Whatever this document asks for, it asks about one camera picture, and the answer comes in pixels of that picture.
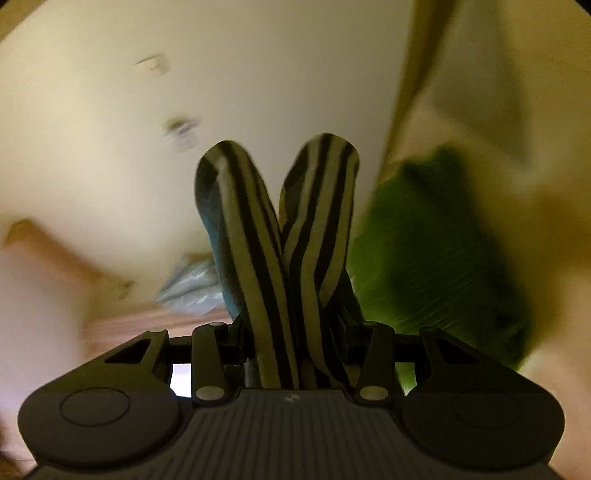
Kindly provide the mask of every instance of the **wall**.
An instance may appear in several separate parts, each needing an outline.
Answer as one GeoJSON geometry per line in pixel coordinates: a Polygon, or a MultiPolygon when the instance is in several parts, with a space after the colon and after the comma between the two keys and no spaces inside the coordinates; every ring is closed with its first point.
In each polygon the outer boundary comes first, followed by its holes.
{"type": "Polygon", "coordinates": [[[151,297],[206,251],[193,175],[215,142],[246,145],[278,198],[322,131],[362,158],[358,210],[381,162],[411,0],[49,0],[0,43],[0,212],[30,216],[151,297]],[[137,75],[163,52],[171,71],[137,75]],[[163,123],[199,118],[174,154],[163,123]]]}
{"type": "Polygon", "coordinates": [[[0,417],[16,459],[30,458],[18,433],[18,409],[36,388],[82,363],[86,313],[83,290],[56,280],[31,258],[0,249],[0,417]]]}

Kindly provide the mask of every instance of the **circular button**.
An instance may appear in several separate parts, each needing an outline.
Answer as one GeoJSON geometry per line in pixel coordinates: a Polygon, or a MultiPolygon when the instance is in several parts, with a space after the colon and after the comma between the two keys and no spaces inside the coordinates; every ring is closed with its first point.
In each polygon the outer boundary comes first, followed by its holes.
{"type": "Polygon", "coordinates": [[[67,397],[62,402],[60,410],[64,418],[75,425],[107,425],[127,413],[129,397],[112,388],[89,388],[67,397]]]}
{"type": "Polygon", "coordinates": [[[499,391],[469,390],[459,394],[453,411],[463,422],[480,429],[503,429],[521,417],[521,405],[499,391]]]}

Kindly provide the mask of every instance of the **black plastic device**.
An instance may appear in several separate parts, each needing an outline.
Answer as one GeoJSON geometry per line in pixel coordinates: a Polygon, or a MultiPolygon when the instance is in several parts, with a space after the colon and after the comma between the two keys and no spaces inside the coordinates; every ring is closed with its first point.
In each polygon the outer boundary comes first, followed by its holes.
{"type": "Polygon", "coordinates": [[[19,413],[38,466],[59,479],[557,479],[564,429],[546,390],[454,337],[345,332],[354,390],[248,388],[240,322],[145,332],[32,393],[19,413]],[[396,362],[415,365],[402,392],[396,362]],[[170,389],[191,363],[192,398],[170,389]]]}

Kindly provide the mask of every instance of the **metal rivet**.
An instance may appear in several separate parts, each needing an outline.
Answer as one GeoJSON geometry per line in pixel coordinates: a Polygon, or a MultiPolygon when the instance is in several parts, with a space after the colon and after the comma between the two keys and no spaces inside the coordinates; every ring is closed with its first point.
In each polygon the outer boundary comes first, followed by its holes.
{"type": "Polygon", "coordinates": [[[359,396],[368,401],[381,401],[388,398],[389,392],[378,385],[368,385],[359,391],[359,396]]]}
{"type": "Polygon", "coordinates": [[[199,400],[204,400],[204,401],[220,400],[221,398],[224,397],[225,394],[226,394],[226,392],[224,391],[224,389],[222,387],[216,387],[215,385],[206,385],[205,387],[199,388],[195,392],[195,396],[199,400]]]}

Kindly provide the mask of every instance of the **ceiling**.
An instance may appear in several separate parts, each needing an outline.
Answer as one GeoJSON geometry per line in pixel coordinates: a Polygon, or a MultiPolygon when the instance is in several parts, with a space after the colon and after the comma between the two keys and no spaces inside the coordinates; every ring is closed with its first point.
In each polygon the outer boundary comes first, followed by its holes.
{"type": "Polygon", "coordinates": [[[37,219],[149,297],[209,249],[193,201],[200,156],[232,138],[271,197],[322,131],[358,148],[359,212],[377,175],[411,0],[48,0],[0,43],[0,223],[37,219]],[[134,64],[164,53],[170,71],[134,64]],[[177,154],[165,121],[200,122],[177,154]]]}

